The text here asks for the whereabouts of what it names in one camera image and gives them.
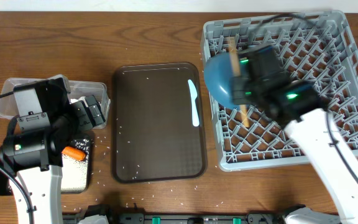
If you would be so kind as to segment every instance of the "clear plastic container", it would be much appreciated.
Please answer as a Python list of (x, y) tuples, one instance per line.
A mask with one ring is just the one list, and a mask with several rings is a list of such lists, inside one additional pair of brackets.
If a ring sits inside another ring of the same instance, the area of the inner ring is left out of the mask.
[[(30, 83), (34, 81), (42, 80), (40, 78), (8, 78), (2, 88), (3, 93), (7, 93), (13, 90), (17, 85)], [(100, 103), (102, 114), (106, 119), (104, 124), (95, 127), (96, 129), (102, 129), (107, 125), (107, 119), (110, 109), (110, 99), (107, 95), (107, 87), (104, 83), (98, 82), (83, 82), (83, 81), (69, 81), (71, 93), (68, 94), (68, 99), (79, 99), (82, 96), (94, 95), (96, 100)], [(0, 118), (12, 119), (19, 114), (17, 109), (16, 100), (14, 95), (10, 95), (0, 99)]]

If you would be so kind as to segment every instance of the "plastic container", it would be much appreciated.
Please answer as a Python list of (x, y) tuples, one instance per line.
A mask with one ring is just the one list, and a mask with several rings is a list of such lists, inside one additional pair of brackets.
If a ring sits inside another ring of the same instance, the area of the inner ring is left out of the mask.
[[(39, 78), (8, 78), (4, 82), (2, 88), (3, 93), (13, 90), (16, 85), (21, 85), (29, 82), (39, 81)], [(83, 82), (83, 81), (69, 81), (71, 93), (68, 94), (68, 99), (79, 99), (81, 96), (94, 95), (96, 100), (100, 103), (102, 113), (106, 122), (102, 125), (95, 127), (102, 129), (107, 125), (107, 119), (110, 109), (110, 99), (107, 95), (107, 87), (104, 83), (98, 82)], [(0, 99), (0, 118), (12, 119), (15, 115), (19, 114), (17, 109), (16, 100), (13, 95)]]
[[(275, 19), (259, 30), (252, 45), (271, 43), (292, 79), (314, 82), (315, 90), (328, 102), (342, 136), (358, 156), (358, 49), (349, 24), (341, 11), (299, 15), (316, 23), (317, 28), (295, 18)], [(242, 50), (250, 31), (269, 17), (207, 22), (201, 37), (203, 64), (228, 50), (228, 37), (234, 37), (237, 48)], [(247, 117), (251, 125), (246, 128), (239, 112), (209, 97), (223, 171), (308, 163), (300, 148), (263, 111), (249, 105)]]

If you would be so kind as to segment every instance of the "green indicator light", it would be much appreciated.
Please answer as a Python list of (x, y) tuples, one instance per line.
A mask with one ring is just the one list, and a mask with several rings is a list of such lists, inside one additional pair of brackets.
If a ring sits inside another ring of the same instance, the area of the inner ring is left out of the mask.
[(294, 99), (294, 98), (297, 97), (297, 96), (298, 96), (298, 94), (296, 94), (296, 93), (290, 93), (290, 94), (287, 95), (287, 98), (288, 98), (289, 100), (292, 100), (292, 99)]

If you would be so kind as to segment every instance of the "white plastic knife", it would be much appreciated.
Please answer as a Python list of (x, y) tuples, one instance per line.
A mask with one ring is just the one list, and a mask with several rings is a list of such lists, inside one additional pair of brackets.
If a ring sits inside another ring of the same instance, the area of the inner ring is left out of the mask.
[(200, 120), (198, 119), (197, 107), (196, 107), (196, 99), (197, 99), (197, 89), (194, 86), (193, 81), (187, 80), (190, 89), (190, 98), (191, 98), (191, 117), (193, 121), (193, 126), (198, 127), (200, 125)]

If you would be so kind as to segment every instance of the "plastic tray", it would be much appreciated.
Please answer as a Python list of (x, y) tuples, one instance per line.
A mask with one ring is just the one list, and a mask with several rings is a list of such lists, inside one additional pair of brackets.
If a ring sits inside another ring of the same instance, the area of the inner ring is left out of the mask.
[[(29, 82), (41, 80), (40, 78), (8, 78), (4, 82), (1, 94), (13, 90), (16, 85), (21, 85)], [(95, 129), (102, 129), (107, 125), (107, 119), (110, 109), (110, 99), (107, 95), (107, 87), (104, 83), (98, 82), (82, 82), (82, 81), (69, 81), (71, 93), (68, 99), (79, 99), (82, 96), (94, 95), (96, 100), (100, 103), (102, 113), (106, 122), (95, 127)], [(17, 109), (16, 100), (13, 95), (0, 99), (0, 118), (12, 119), (15, 115), (19, 114)]]
[[(317, 22), (317, 28), (308, 27), (299, 19), (275, 19), (259, 30), (252, 45), (272, 44), (292, 79), (314, 82), (315, 90), (333, 112), (342, 136), (358, 156), (358, 49), (349, 24), (341, 11), (299, 15)], [(207, 22), (201, 37), (203, 64), (228, 50), (228, 37), (234, 37), (237, 48), (242, 50), (250, 31), (269, 17)], [(263, 111), (248, 105), (250, 127), (246, 128), (241, 124), (240, 112), (226, 109), (209, 97), (219, 166), (223, 171), (308, 163), (300, 148)]]
[[(189, 82), (197, 97), (192, 100)], [(190, 63), (126, 66), (113, 80), (112, 174), (122, 183), (189, 179), (207, 160), (197, 68)]]

